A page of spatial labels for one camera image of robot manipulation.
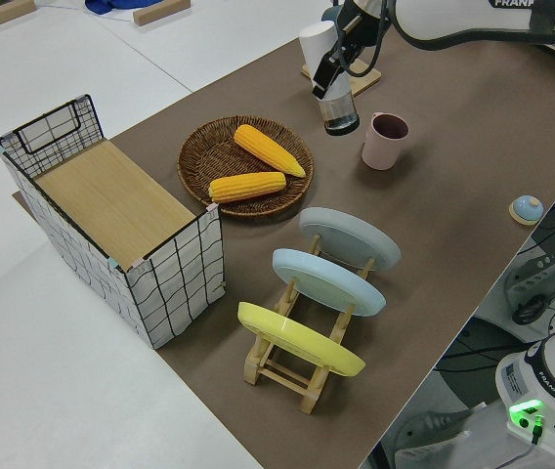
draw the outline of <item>cup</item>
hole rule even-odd
[[[334,21],[315,22],[299,32],[299,44],[313,85],[316,84],[314,77],[321,59],[332,49],[337,39],[338,32]],[[329,135],[345,135],[358,128],[360,118],[354,106],[347,72],[340,73],[327,88],[323,99],[318,101],[325,132]]]
[[[363,161],[373,169],[390,169],[406,146],[407,124],[399,116],[375,112],[366,129]]]

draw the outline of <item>yellow corn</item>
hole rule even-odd
[[[281,191],[285,187],[286,177],[278,171],[247,173],[213,180],[208,194],[213,202],[226,203]]]
[[[291,153],[251,125],[242,124],[236,129],[235,142],[282,173],[298,178],[306,176],[306,171]]]

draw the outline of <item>plate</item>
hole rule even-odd
[[[338,210],[306,208],[299,214],[299,229],[307,238],[320,236],[323,254],[357,269],[371,257],[375,259],[372,271],[388,271],[402,259],[399,246],[384,232]]]
[[[295,156],[306,171],[296,178],[286,175],[286,187],[275,193],[220,204],[221,212],[237,217],[272,215],[290,207],[306,192],[313,176],[313,158],[308,147],[294,132],[264,117],[235,115],[208,122],[186,139],[178,157],[178,174],[184,187],[204,205],[212,200],[208,186],[216,178],[241,173],[276,171],[234,141],[235,130],[249,124],[271,137]]]
[[[238,303],[238,320],[254,334],[316,366],[342,376],[356,376],[363,360],[342,345],[299,322],[251,303]]]
[[[333,310],[354,316],[373,316],[386,306],[386,299],[373,285],[353,272],[326,259],[294,249],[276,249],[273,267],[285,283]]]

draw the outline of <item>green light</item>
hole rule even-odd
[[[519,423],[521,418],[526,418],[529,414],[534,413],[539,407],[542,407],[542,401],[538,399],[532,399],[530,401],[525,401],[524,403],[514,404],[510,406],[510,419],[515,425],[521,426]],[[540,415],[536,416],[535,425],[542,425],[542,417]]]

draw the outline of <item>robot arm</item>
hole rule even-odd
[[[340,73],[364,76],[373,68],[391,24],[406,42],[427,50],[475,40],[555,44],[555,0],[346,0],[330,10],[338,40],[313,79],[320,100]],[[351,63],[372,46],[369,69],[352,72]]]

